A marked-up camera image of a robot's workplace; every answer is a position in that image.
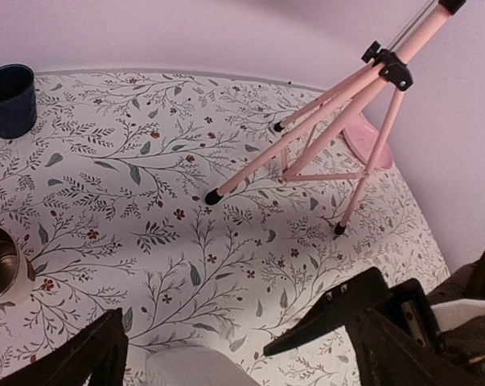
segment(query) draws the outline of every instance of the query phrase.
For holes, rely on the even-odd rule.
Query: tripod leg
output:
[[[359,71],[355,72],[353,75],[349,76],[339,84],[335,85],[334,87],[330,88],[328,91],[326,91],[323,95],[315,98],[312,102],[309,104],[303,106],[301,109],[296,111],[295,113],[292,113],[289,115],[287,118],[285,118],[283,121],[278,122],[276,125],[274,125],[274,131],[281,132],[290,125],[292,122],[296,121],[297,119],[301,118],[303,115],[308,114],[310,111],[317,109],[319,106],[321,106],[323,103],[328,102],[331,98],[335,97],[339,92],[343,91],[349,84],[360,78],[365,72],[369,70],[371,67],[371,64],[368,64],[367,66],[361,68]]]
[[[365,106],[371,102],[376,95],[387,84],[387,80],[383,78],[378,78],[372,82],[367,88],[363,89],[355,97],[352,103],[329,125],[322,133],[318,136],[314,143],[308,147],[308,151],[301,154],[301,157],[296,159],[296,161],[290,166],[290,168],[283,174],[284,176],[297,175],[303,168],[308,165],[317,154],[319,154],[323,149],[330,143],[330,141],[340,133],[346,124],[360,111],[364,109]]]
[[[368,164],[365,167],[366,176],[363,177],[358,182],[355,193],[353,193],[353,196],[351,197],[351,201],[349,202],[349,205],[347,205],[346,211],[344,212],[342,219],[335,227],[335,233],[337,235],[342,235],[346,230],[346,225],[347,225],[347,222],[349,221],[349,217],[355,210],[356,203],[358,202],[360,196],[364,192],[365,184],[369,180],[369,176],[374,170],[376,166],[376,161],[380,156],[380,153],[387,141],[388,135],[390,134],[393,128],[394,120],[396,119],[397,113],[400,109],[401,102],[403,101],[404,96],[405,96],[404,92],[398,89],[394,91],[393,99],[391,100],[390,106],[388,107],[387,115],[385,115],[384,124],[380,130],[380,134],[378,135],[378,138],[376,139],[374,146],[372,147],[372,152],[371,152],[371,155],[369,156]]]
[[[214,189],[205,197],[205,202],[208,205],[215,205],[218,203],[226,193],[244,181],[244,179],[257,171],[261,166],[268,162],[272,157],[279,154],[285,149],[293,140],[301,137],[308,129],[319,121],[324,119],[328,114],[332,113],[342,103],[352,98],[355,94],[366,88],[374,80],[379,77],[381,66],[370,68],[368,72],[362,75],[359,79],[349,84],[343,91],[337,94],[331,101],[327,102],[321,109],[310,115],[305,121],[295,127],[292,131],[287,133],[282,139],[271,145],[266,151],[261,153],[258,157],[252,160],[244,169],[239,171],[236,175],[231,177],[222,186]]]

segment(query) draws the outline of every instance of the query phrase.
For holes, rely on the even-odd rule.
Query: blue mug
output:
[[[0,138],[14,139],[36,123],[35,75],[22,64],[0,67]]]

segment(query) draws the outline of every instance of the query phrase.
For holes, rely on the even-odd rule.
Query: black rubber foot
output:
[[[343,227],[342,225],[340,225],[340,223],[337,223],[337,225],[335,226],[335,234],[337,236],[341,236],[344,234],[344,232],[346,232],[346,227]]]
[[[207,194],[207,196],[204,198],[204,202],[207,203],[208,205],[215,205],[222,199],[222,195],[217,194],[217,189],[214,189],[210,193]]]
[[[285,130],[285,127],[282,127],[282,123],[278,122],[276,125],[274,125],[274,131],[277,133],[281,133],[283,130]]]

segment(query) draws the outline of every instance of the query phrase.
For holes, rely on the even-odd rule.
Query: floral tablecloth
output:
[[[0,225],[37,277],[25,303],[0,309],[0,377],[122,307],[127,384],[143,384],[149,353],[184,343],[222,351],[262,385],[358,384],[343,329],[270,359],[262,347],[373,265],[426,291],[448,275],[396,168],[372,177],[338,238],[354,183],[283,184],[277,160],[203,204],[314,92],[151,72],[38,76],[36,87],[36,127],[0,140]],[[342,138],[309,166],[360,167]]]

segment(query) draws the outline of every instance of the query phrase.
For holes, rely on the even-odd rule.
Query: tripod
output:
[[[224,195],[235,189],[239,183],[266,164],[272,157],[281,153],[282,180],[292,181],[331,181],[340,179],[359,180],[351,200],[347,205],[342,219],[335,227],[335,234],[342,235],[351,214],[353,213],[360,196],[372,172],[376,161],[390,134],[393,123],[398,114],[404,92],[413,84],[413,78],[407,68],[407,63],[428,43],[444,23],[455,14],[466,0],[430,0],[405,29],[394,39],[389,48],[380,49],[375,42],[362,57],[368,63],[364,68],[349,76],[346,80],[316,98],[308,105],[287,117],[274,126],[276,132],[283,131],[298,119],[307,116],[291,131],[282,135],[282,138],[252,160],[244,169],[231,177],[220,187],[210,191],[205,197],[208,205],[215,205]],[[368,163],[364,170],[355,173],[331,175],[300,175],[299,173],[310,163],[329,143],[339,134],[347,123],[360,113],[388,83],[396,86],[388,112],[385,115],[381,131],[373,146]],[[333,113],[345,101],[352,98],[346,107],[333,122],[314,140],[314,132],[319,122]],[[289,144],[300,138],[310,129],[310,136],[301,155],[289,166]]]

